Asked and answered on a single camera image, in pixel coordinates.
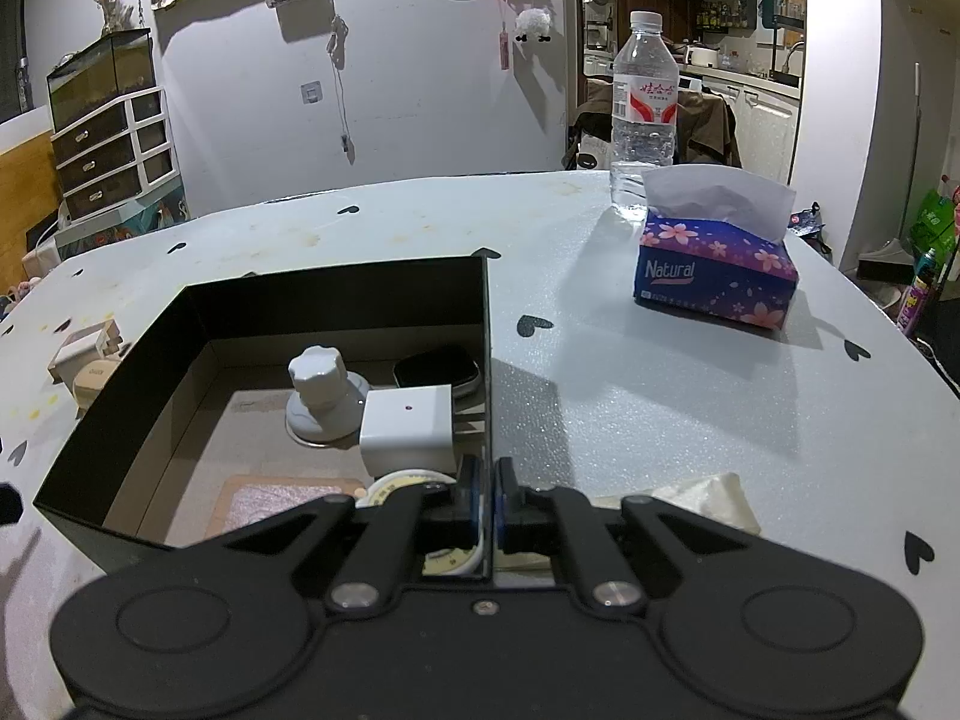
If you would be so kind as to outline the white charger cube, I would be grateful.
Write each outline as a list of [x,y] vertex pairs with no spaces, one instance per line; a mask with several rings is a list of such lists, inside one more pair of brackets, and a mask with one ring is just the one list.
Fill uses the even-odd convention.
[[452,475],[457,468],[452,388],[376,388],[366,397],[359,453],[373,478],[423,468]]

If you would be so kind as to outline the black smartwatch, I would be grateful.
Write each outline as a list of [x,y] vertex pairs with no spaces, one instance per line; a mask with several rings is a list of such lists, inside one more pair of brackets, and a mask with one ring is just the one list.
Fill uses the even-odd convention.
[[455,400],[475,394],[482,383],[477,362],[459,355],[410,356],[394,364],[392,375],[400,388],[449,385]]

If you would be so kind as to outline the white suction cup knob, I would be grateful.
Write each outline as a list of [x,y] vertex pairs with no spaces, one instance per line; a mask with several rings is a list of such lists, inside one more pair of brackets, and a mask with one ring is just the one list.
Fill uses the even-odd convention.
[[286,402],[288,433],[302,444],[335,444],[358,433],[370,384],[348,371],[337,348],[309,346],[288,364],[295,390]]

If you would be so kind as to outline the black cardboard box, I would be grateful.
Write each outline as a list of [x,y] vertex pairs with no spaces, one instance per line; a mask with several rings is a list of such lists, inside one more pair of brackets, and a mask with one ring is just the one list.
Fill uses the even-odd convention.
[[387,260],[191,284],[132,343],[78,421],[34,507],[106,572],[166,553],[163,476],[221,372],[285,371],[322,344],[352,369],[454,346],[490,367],[478,257]]

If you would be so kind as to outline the beige earbuds case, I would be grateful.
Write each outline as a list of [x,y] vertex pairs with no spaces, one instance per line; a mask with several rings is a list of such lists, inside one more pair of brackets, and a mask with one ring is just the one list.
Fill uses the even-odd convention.
[[76,372],[76,376],[71,383],[71,393],[75,398],[78,410],[84,413],[93,405],[96,398],[106,387],[106,383],[117,371],[121,361],[118,359],[98,358],[88,362],[85,366]]

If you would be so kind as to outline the crumpled white tissue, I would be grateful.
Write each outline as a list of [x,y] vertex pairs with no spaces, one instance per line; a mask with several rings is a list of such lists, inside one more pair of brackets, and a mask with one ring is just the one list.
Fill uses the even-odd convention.
[[737,473],[726,472],[682,479],[656,488],[635,491],[635,496],[655,497],[667,504],[715,522],[759,535],[761,527],[743,492]]

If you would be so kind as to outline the purple floral tissue box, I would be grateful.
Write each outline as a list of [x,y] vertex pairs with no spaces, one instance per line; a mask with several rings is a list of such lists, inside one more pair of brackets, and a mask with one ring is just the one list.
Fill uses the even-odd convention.
[[799,281],[784,245],[796,192],[706,163],[648,167],[643,181],[633,298],[779,330]]

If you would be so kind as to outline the white plug adapter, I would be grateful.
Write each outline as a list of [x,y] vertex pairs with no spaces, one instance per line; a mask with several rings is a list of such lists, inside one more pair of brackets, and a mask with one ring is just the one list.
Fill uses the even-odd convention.
[[114,319],[80,328],[60,344],[47,366],[47,372],[53,383],[64,383],[70,387],[76,374],[88,362],[115,355],[122,343],[121,329]]

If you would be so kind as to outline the brown cloth covered chair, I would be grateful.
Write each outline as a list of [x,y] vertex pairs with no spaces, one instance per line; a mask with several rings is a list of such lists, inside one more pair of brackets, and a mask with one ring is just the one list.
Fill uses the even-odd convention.
[[[566,169],[605,169],[613,160],[613,85],[608,80],[589,80],[586,100],[574,112],[566,134]],[[672,163],[709,163],[742,167],[737,143],[736,114],[726,99],[709,91],[681,89],[672,122],[654,125],[647,133],[658,156],[674,145]]]

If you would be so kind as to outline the pink spray bottle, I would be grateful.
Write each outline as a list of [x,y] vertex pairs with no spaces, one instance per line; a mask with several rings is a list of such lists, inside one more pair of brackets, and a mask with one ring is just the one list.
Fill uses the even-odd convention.
[[914,278],[907,291],[903,294],[900,302],[898,316],[896,316],[896,328],[900,330],[905,337],[911,337],[918,323],[921,310],[931,294],[932,288],[937,280],[937,260],[935,260],[935,250],[929,249],[921,255],[918,260],[918,266],[914,272]]

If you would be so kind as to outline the clear water bottle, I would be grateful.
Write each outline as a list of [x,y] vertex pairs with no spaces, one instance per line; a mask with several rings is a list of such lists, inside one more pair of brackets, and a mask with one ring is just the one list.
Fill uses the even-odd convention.
[[665,151],[649,143],[647,131],[670,124],[679,97],[679,67],[662,37],[662,16],[655,11],[633,11],[631,34],[613,60],[613,160],[610,197],[620,216],[631,224],[646,218],[643,172],[670,166],[674,145]]

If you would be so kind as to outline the green bag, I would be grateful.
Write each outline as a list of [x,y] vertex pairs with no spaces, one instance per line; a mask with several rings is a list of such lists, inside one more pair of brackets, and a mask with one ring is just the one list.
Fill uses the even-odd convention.
[[911,249],[916,257],[932,250],[935,260],[942,262],[950,255],[955,245],[953,210],[955,205],[952,199],[940,195],[937,188],[931,188],[924,195],[918,215],[908,232]]

